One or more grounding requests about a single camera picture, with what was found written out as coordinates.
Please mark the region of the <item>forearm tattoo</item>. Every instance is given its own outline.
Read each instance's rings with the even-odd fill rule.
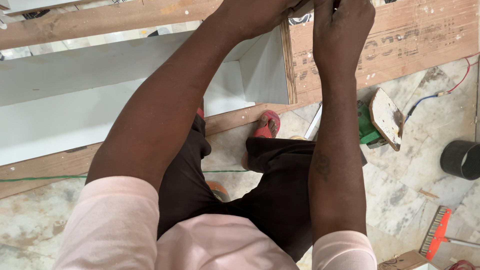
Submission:
[[[312,164],[324,181],[327,182],[327,176],[330,174],[330,159],[317,150],[313,154]]]

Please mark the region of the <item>hand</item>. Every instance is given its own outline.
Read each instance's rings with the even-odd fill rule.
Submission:
[[[355,70],[375,19],[370,0],[314,0],[313,58],[322,83],[355,79]]]
[[[268,33],[293,13],[300,0],[224,0],[207,18],[224,26],[238,42]]]

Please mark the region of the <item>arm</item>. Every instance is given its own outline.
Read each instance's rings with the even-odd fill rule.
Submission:
[[[313,242],[336,231],[366,234],[355,70],[375,8],[369,0],[315,0],[313,57],[322,81],[323,113],[308,190]]]
[[[239,42],[271,31],[297,2],[224,0],[138,87],[95,154],[86,183],[123,175],[158,190],[225,56]]]

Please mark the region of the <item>marble floor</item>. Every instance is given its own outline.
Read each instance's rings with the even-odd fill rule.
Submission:
[[[465,60],[410,74],[377,86],[382,87],[406,114],[421,97],[447,91],[460,82],[467,70]],[[410,250],[418,250],[439,205],[453,214],[447,236],[480,243],[479,180],[467,181],[444,173],[439,158],[452,140],[474,141],[478,67],[451,95],[424,100],[407,121],[402,148],[368,149],[363,167],[367,197],[367,232],[378,262]],[[358,91],[366,102],[377,86]],[[312,104],[280,115],[279,138],[305,135],[320,105]],[[212,154],[202,161],[203,170],[242,170],[244,141],[255,123],[234,128],[207,139]],[[261,174],[255,172],[206,173],[221,183],[232,199],[254,188]],[[84,179],[69,179],[0,200],[0,269],[51,269],[63,226],[69,218]],[[480,249],[442,243],[433,259],[441,269],[454,260],[467,259],[480,265]],[[307,252],[298,266],[311,269]]]

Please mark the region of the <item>pink t-shirt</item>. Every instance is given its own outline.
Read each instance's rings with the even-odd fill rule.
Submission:
[[[298,269],[292,258],[246,218],[204,214],[156,240],[158,193],[147,182],[114,176],[82,190],[63,232],[53,269]],[[368,238],[327,234],[313,245],[315,270],[375,270]]]

